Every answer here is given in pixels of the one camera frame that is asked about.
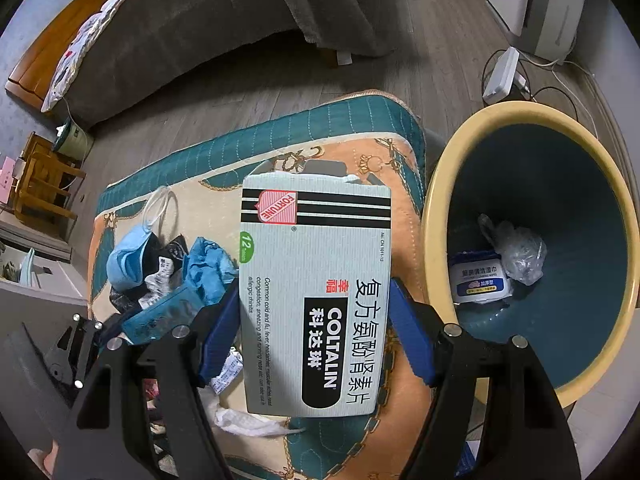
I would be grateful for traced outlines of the light blue face mask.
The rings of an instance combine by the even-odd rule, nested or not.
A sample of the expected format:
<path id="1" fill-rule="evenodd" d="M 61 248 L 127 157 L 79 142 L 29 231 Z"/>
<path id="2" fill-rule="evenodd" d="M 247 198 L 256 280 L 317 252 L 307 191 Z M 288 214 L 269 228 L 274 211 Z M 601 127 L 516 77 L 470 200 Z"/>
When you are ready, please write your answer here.
<path id="1" fill-rule="evenodd" d="M 166 185 L 157 188 L 143 206 L 141 222 L 120 240 L 108 256 L 107 279 L 118 292 L 136 288 L 143 283 L 145 248 L 154 234 L 154 226 L 166 212 L 170 194 Z"/>

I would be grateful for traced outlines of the blue cleaning wipes pack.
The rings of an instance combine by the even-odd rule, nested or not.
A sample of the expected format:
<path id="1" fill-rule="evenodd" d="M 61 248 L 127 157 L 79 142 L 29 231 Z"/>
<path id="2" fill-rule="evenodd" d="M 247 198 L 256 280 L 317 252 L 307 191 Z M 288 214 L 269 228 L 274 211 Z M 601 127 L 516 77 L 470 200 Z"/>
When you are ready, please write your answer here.
<path id="1" fill-rule="evenodd" d="M 493 250 L 459 252 L 448 263 L 455 304 L 489 304 L 512 296 L 511 280 L 500 256 Z"/>

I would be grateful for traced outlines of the blue glove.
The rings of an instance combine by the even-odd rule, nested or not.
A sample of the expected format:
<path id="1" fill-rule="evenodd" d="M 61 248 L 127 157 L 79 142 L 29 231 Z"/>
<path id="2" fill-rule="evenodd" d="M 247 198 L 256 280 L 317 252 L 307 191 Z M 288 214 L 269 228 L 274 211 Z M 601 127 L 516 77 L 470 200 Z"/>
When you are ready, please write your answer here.
<path id="1" fill-rule="evenodd" d="M 195 292 L 204 306 L 218 304 L 239 270 L 217 243 L 199 236 L 183 257 L 182 281 Z"/>

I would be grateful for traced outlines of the Coltalin medicine box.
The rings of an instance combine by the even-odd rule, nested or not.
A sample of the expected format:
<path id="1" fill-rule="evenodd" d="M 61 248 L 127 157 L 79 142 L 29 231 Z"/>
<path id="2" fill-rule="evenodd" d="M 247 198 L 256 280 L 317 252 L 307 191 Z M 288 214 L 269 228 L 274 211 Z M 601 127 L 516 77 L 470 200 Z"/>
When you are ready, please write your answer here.
<path id="1" fill-rule="evenodd" d="M 390 293 L 390 189 L 356 176 L 250 174 L 240 221 L 248 411 L 372 413 Z"/>

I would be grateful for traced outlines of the yellow teal trash bin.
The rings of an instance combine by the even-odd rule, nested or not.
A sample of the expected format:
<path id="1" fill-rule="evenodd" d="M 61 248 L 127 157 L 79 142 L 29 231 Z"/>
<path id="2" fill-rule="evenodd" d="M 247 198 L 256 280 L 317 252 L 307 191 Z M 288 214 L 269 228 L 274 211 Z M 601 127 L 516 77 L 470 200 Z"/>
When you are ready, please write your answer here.
<path id="1" fill-rule="evenodd" d="M 563 405 L 584 396 L 622 348 L 639 295 L 639 226 L 603 145 L 542 104 L 498 103 L 454 134 L 423 213 L 426 294 L 447 322 L 495 342 L 521 334 Z M 527 256 L 527 282 L 464 304 L 454 258 Z"/>

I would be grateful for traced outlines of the white crumpled tissue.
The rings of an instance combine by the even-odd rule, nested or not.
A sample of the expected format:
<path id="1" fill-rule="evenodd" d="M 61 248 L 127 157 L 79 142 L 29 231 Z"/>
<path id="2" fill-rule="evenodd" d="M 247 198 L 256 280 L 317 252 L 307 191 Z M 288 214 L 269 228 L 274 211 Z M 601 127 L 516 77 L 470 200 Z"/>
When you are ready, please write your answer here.
<path id="1" fill-rule="evenodd" d="M 228 434 L 241 437 L 284 437 L 303 432 L 303 429 L 288 428 L 282 420 L 224 408 L 220 403 L 220 395 L 241 377 L 242 371 L 242 354 L 232 346 L 221 372 L 204 388 L 198 389 L 208 422 Z"/>

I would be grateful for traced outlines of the black plastic bag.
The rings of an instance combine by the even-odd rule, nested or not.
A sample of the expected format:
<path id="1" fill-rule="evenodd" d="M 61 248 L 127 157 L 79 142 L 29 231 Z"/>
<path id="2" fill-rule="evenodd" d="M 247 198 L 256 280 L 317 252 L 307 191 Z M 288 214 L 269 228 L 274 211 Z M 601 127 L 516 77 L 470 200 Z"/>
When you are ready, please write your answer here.
<path id="1" fill-rule="evenodd" d="M 109 282 L 111 304 L 119 313 L 151 307 L 180 285 L 183 257 L 187 253 L 183 235 L 176 236 L 164 245 L 153 234 L 144 252 L 143 283 L 136 288 L 118 292 Z"/>

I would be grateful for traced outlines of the wooden chair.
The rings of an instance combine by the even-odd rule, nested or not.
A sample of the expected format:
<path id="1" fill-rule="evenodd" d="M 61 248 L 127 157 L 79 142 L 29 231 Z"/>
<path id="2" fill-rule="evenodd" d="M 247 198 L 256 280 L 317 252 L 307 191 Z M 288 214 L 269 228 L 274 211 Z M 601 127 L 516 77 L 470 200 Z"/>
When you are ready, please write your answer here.
<path id="1" fill-rule="evenodd" d="M 24 167 L 13 192 L 17 220 L 41 233 L 64 237 L 77 219 L 70 210 L 70 188 L 85 179 L 80 163 L 53 151 L 53 143 L 32 132 L 21 152 Z"/>

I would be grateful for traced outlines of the clear bag in bin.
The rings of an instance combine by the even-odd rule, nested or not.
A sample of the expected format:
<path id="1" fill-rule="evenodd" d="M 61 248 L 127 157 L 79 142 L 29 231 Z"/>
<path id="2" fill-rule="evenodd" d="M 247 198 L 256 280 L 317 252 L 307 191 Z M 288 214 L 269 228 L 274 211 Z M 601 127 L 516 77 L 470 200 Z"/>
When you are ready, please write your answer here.
<path id="1" fill-rule="evenodd" d="M 500 256 L 503 270 L 511 280 L 533 286 L 542 279 L 548 249 L 538 234 L 521 226 L 516 228 L 507 221 L 495 226 L 487 214 L 478 217 L 478 226 Z"/>

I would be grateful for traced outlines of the small green white bin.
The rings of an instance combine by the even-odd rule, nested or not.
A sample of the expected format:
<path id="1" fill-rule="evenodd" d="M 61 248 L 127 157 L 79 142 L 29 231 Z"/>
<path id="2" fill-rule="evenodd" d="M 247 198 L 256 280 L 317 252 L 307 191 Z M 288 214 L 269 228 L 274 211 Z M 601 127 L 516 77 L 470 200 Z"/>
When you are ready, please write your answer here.
<path id="1" fill-rule="evenodd" d="M 76 160 L 76 162 L 83 162 L 89 155 L 93 144 L 93 136 L 86 133 L 73 119 L 68 118 L 62 126 L 56 129 L 52 152 Z"/>

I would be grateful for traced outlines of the patterned teal orange rug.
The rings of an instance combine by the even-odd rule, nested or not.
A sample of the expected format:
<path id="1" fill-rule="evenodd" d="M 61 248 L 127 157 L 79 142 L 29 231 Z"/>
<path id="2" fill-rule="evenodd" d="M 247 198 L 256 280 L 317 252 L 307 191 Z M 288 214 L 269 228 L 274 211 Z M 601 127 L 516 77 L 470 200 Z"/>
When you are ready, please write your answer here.
<path id="1" fill-rule="evenodd" d="M 160 186 L 174 200 L 160 234 L 204 236 L 232 256 L 239 252 L 241 184 L 262 162 L 298 174 L 312 162 L 342 162 L 362 180 L 392 192 L 392 272 L 425 299 L 421 211 L 426 187 L 424 134 L 405 104 L 384 92 L 345 96 L 270 122 L 236 130 L 172 153 L 109 185 L 99 199 L 89 249 L 89 309 L 115 313 L 106 262 L 115 244 L 142 218 Z M 373 414 L 296 419 L 285 437 L 215 431 L 239 479 L 395 479 L 416 444 L 431 393 L 413 375 L 398 340 L 385 345 L 382 386 Z"/>

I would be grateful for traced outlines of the wooden headboard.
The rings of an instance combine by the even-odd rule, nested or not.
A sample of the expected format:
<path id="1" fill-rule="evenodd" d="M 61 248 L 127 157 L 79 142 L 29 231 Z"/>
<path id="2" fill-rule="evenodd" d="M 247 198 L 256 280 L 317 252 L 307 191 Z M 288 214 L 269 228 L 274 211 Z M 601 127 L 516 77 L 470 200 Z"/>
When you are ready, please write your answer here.
<path id="1" fill-rule="evenodd" d="M 6 92 L 15 99 L 40 110 L 55 67 L 79 27 L 106 0 L 73 0 L 45 28 L 25 51 L 6 80 Z"/>

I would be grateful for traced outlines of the white power strip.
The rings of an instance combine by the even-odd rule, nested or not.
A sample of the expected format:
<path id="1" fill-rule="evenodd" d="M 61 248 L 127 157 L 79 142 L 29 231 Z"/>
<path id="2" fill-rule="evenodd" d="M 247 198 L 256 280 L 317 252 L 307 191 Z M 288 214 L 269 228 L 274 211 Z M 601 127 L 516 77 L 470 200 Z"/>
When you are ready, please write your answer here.
<path id="1" fill-rule="evenodd" d="M 503 101 L 511 92 L 520 54 L 514 47 L 508 47 L 498 57 L 488 83 L 483 90 L 483 101 L 486 105 Z"/>

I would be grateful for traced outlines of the floral blue quilt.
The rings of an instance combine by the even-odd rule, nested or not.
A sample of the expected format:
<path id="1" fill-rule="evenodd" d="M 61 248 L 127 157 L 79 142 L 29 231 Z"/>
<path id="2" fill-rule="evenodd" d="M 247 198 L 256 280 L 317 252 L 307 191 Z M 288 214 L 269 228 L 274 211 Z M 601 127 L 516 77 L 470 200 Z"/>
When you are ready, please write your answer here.
<path id="1" fill-rule="evenodd" d="M 49 90 L 43 99 L 40 110 L 49 113 L 65 95 L 78 76 L 80 66 L 89 50 L 93 47 L 107 25 L 126 0 L 104 0 L 99 11 L 90 15 L 79 27 L 75 38 L 70 42 L 62 58 L 55 67 Z"/>

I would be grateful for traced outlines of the white air purifier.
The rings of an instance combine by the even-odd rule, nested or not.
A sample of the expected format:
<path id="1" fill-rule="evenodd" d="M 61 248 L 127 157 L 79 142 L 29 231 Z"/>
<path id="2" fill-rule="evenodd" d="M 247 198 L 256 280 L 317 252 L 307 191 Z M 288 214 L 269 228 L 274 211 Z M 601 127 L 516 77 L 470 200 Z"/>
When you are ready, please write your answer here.
<path id="1" fill-rule="evenodd" d="M 585 0 L 486 0 L 509 44 L 547 62 L 572 50 Z"/>

